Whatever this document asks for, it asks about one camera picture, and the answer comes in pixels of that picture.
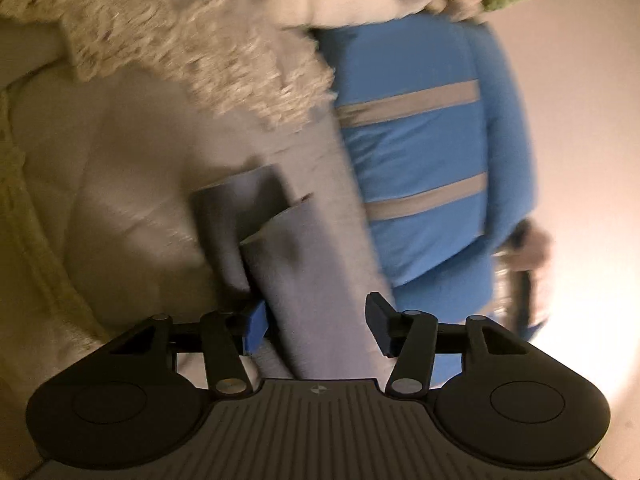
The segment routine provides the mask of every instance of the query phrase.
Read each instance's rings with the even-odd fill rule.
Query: gray cloth
[[[251,355],[255,365],[260,370],[261,377],[271,379],[293,379],[293,373],[282,360],[282,356],[275,349],[269,339],[265,339],[260,348]]]
[[[268,221],[242,256],[280,330],[293,373],[305,379],[376,376],[344,271],[313,198]]]
[[[198,240],[213,270],[218,308],[234,312],[253,296],[240,241],[289,207],[273,166],[230,176],[191,195]]]

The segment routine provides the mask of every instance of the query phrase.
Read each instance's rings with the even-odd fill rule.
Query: reflective stripe
[[[486,173],[480,173],[453,184],[437,187],[402,198],[391,198],[364,205],[369,220],[389,220],[415,215],[461,198],[475,195],[486,189]]]
[[[336,110],[340,126],[366,126],[430,110],[473,103],[480,98],[476,80],[437,86],[409,94],[395,95],[375,101],[341,106]]]

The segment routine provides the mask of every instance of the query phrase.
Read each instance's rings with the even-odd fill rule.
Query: metal pin
[[[216,390],[225,395],[237,395],[246,390],[246,383],[242,379],[222,379],[216,383]]]
[[[399,394],[410,395],[418,393],[422,389],[422,383],[415,379],[405,377],[393,381],[393,383],[391,383],[391,387]]]

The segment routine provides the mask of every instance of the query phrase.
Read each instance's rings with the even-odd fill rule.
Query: logo
[[[311,392],[316,395],[322,395],[328,391],[329,391],[329,388],[327,388],[326,386],[322,386],[322,384],[316,384],[316,386],[311,388]]]

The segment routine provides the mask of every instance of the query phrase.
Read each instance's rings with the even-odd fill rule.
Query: ribbed panel
[[[607,480],[588,460],[514,471],[459,450],[418,402],[372,381],[266,381],[255,396],[218,403],[171,454],[117,471],[46,463],[33,480]]]

